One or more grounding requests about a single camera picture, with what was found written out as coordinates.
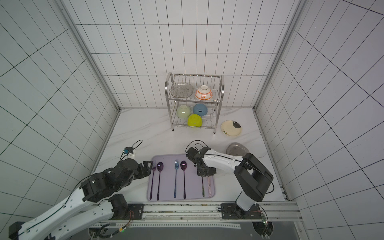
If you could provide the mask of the purple fork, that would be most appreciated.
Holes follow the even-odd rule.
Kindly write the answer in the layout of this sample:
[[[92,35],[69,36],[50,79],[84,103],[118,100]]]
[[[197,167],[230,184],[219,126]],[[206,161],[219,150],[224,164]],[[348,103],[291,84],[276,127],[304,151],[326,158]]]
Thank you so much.
[[[153,166],[152,166],[152,182],[151,182],[151,190],[150,190],[150,200],[153,197],[153,183],[154,183],[154,177],[155,177],[156,169],[157,169],[157,162],[153,161]]]

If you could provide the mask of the dark purple long spoon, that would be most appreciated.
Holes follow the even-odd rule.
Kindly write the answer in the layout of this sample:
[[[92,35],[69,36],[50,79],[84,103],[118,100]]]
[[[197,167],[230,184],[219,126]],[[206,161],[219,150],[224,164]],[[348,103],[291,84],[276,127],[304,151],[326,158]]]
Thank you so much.
[[[185,171],[187,169],[187,162],[186,161],[181,162],[181,169],[183,170],[183,198],[185,200],[186,199],[186,175],[185,175]]]

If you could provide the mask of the blue fork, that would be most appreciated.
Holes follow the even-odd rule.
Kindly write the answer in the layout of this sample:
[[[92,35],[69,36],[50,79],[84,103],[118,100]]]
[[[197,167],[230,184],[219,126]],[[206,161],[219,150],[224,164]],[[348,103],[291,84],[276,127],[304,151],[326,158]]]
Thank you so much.
[[[174,198],[177,197],[177,174],[179,169],[180,163],[178,160],[175,160],[175,185],[174,185]]]

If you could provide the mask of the lavender rectangular placemat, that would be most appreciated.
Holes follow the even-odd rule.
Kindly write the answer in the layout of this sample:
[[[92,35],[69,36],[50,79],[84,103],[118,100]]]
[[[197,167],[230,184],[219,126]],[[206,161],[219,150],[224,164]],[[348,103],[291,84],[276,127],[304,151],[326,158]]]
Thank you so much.
[[[177,197],[174,198],[174,185],[175,185],[175,160],[180,163],[178,174],[177,174]],[[205,197],[202,197],[202,180],[197,174],[197,168],[194,164],[186,158],[184,154],[176,155],[157,155],[152,158],[152,161],[164,163],[164,169],[161,172],[161,183],[160,183],[160,199],[157,201],[158,191],[158,179],[159,172],[155,171],[154,183],[153,183],[153,197],[150,200],[150,190],[152,182],[152,174],[149,178],[147,199],[150,202],[172,202],[172,201],[186,201],[186,200],[200,200],[210,199],[215,196],[215,181],[211,177],[212,196],[208,193],[208,177],[204,178]],[[183,170],[181,169],[181,162],[187,162],[186,175],[186,199],[183,198]]]

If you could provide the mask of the green handled rainbow fork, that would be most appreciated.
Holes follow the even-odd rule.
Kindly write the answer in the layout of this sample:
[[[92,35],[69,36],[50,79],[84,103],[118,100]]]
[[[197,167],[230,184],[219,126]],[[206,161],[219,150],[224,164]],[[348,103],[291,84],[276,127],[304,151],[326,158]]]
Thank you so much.
[[[201,180],[202,180],[202,197],[205,197],[204,178],[201,177]]]

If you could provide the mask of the pink handled silver spoon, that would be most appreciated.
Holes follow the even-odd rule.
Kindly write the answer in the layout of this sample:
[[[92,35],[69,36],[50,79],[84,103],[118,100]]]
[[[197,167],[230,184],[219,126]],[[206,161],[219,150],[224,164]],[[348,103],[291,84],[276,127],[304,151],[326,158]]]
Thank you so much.
[[[211,187],[211,177],[208,176],[208,193],[209,193],[209,196],[211,197],[212,196],[212,187]]]

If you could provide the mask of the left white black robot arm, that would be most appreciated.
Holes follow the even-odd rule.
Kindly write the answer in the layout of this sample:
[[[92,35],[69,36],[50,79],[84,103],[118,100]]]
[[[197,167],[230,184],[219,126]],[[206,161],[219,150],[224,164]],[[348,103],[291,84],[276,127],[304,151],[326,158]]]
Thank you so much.
[[[9,226],[11,240],[59,240],[104,220],[133,217],[120,190],[150,176],[153,162],[119,161],[113,168],[86,177],[79,187],[50,210],[28,222]]]

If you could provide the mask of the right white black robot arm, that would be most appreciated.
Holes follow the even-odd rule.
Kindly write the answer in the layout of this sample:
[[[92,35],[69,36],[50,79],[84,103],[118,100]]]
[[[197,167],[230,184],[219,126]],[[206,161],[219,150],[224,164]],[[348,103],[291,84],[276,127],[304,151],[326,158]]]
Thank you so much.
[[[235,209],[248,212],[255,203],[263,201],[268,189],[273,186],[272,173],[251,153],[244,156],[233,156],[203,147],[197,150],[186,149],[186,157],[197,168],[200,177],[210,177],[220,169],[235,175],[242,192],[235,201]]]

